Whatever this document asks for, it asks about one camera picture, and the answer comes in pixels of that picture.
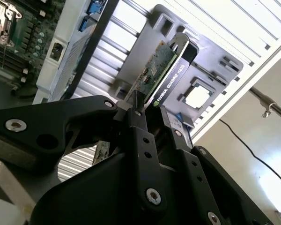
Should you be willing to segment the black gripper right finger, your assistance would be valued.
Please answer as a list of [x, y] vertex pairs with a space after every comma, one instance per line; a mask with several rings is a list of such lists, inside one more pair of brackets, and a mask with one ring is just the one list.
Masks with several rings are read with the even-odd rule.
[[271, 220], [202, 146], [189, 148], [184, 136], [170, 126], [161, 107], [162, 128], [171, 149], [164, 161], [176, 169], [197, 225], [270, 225]]

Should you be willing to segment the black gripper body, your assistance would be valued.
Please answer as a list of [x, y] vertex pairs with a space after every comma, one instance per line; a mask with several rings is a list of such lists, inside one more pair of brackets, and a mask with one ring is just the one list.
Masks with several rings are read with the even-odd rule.
[[200, 225], [191, 195], [173, 169], [160, 165], [164, 213], [139, 207], [124, 154], [113, 156], [49, 190], [36, 204], [32, 225]]

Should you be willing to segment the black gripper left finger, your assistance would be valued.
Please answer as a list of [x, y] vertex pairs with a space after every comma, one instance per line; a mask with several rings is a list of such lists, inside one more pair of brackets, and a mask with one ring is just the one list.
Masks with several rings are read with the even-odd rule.
[[155, 138], [140, 97], [128, 109], [92, 96], [0, 110], [0, 188], [18, 208], [32, 211], [63, 183], [57, 176], [62, 157], [99, 141], [111, 144], [107, 159], [125, 155], [139, 207], [165, 211]]

